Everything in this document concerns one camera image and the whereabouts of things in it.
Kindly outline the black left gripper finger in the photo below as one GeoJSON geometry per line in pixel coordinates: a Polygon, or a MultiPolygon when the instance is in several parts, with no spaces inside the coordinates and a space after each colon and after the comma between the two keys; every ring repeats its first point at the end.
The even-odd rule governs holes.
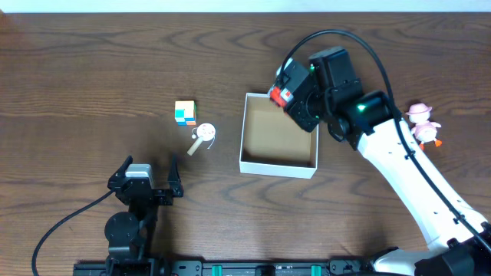
{"type": "Polygon", "coordinates": [[[123,164],[116,170],[114,173],[114,177],[125,177],[125,173],[128,169],[128,167],[133,163],[133,157],[128,156],[123,164]]]}
{"type": "Polygon", "coordinates": [[[172,162],[170,165],[170,170],[167,177],[167,182],[172,193],[172,197],[183,197],[184,190],[183,184],[177,168],[177,158],[173,155],[172,162]]]}

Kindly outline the red toy truck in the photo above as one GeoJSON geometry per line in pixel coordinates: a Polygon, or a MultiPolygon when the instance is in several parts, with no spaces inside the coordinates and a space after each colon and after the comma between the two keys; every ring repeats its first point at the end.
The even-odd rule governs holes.
{"type": "Polygon", "coordinates": [[[270,100],[281,108],[285,108],[293,99],[293,93],[287,88],[272,86],[268,92],[270,100]]]}

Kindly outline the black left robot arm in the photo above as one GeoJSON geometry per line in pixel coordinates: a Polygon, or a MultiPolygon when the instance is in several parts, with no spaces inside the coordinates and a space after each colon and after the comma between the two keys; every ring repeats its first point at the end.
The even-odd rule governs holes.
{"type": "Polygon", "coordinates": [[[172,205],[175,198],[184,194],[176,157],[172,158],[167,183],[167,189],[156,188],[151,165],[134,164],[131,156],[109,178],[108,189],[128,207],[126,212],[113,215],[104,227],[110,258],[133,262],[146,257],[158,208],[172,205]]]}

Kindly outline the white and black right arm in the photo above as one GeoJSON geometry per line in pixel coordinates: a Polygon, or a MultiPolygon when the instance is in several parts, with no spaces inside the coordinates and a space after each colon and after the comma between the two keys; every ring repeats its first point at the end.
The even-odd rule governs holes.
{"type": "Polygon", "coordinates": [[[367,274],[488,275],[490,224],[460,197],[417,145],[409,126],[390,111],[387,95],[363,91],[349,53],[335,47],[289,58],[269,91],[305,131],[321,122],[347,141],[389,182],[420,228],[427,251],[387,249],[360,266],[367,274]]]}

